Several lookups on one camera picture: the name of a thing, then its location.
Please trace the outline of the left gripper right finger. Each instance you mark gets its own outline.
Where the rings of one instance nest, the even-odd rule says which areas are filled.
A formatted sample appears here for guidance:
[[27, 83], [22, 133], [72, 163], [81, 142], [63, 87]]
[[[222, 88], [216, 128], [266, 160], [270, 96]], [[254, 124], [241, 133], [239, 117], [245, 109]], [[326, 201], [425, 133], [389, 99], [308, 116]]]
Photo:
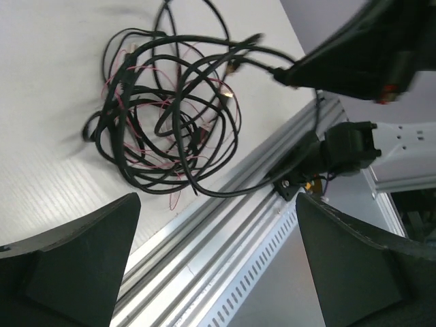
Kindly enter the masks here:
[[327, 326], [434, 326], [435, 247], [301, 193], [296, 214]]

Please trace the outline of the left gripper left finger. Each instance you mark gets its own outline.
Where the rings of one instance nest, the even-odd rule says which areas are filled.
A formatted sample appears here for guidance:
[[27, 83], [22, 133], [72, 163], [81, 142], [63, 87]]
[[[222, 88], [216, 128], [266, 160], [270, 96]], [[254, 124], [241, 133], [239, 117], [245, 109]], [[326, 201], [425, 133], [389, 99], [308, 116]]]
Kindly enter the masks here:
[[1, 325], [109, 326], [140, 208], [129, 193], [1, 246]]

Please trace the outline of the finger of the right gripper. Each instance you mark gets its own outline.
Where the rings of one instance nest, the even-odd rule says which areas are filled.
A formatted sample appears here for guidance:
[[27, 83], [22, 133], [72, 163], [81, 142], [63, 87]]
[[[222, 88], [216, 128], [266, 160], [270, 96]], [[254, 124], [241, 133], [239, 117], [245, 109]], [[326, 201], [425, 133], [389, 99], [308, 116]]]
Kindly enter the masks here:
[[435, 2], [367, 1], [334, 35], [274, 78], [356, 99], [394, 101], [435, 70]]

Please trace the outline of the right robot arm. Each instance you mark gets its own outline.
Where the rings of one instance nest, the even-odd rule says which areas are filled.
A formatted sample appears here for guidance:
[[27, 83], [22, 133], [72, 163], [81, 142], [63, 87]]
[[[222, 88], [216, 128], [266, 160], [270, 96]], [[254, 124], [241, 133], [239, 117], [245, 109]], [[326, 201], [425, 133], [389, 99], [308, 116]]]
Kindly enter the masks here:
[[[435, 69], [434, 1], [367, 1], [357, 14], [288, 69], [271, 71], [287, 87], [309, 87], [388, 104], [419, 71]], [[308, 131], [269, 172], [275, 191], [290, 200], [307, 183], [353, 175], [393, 154], [379, 141], [380, 123], [344, 122], [322, 138]]]

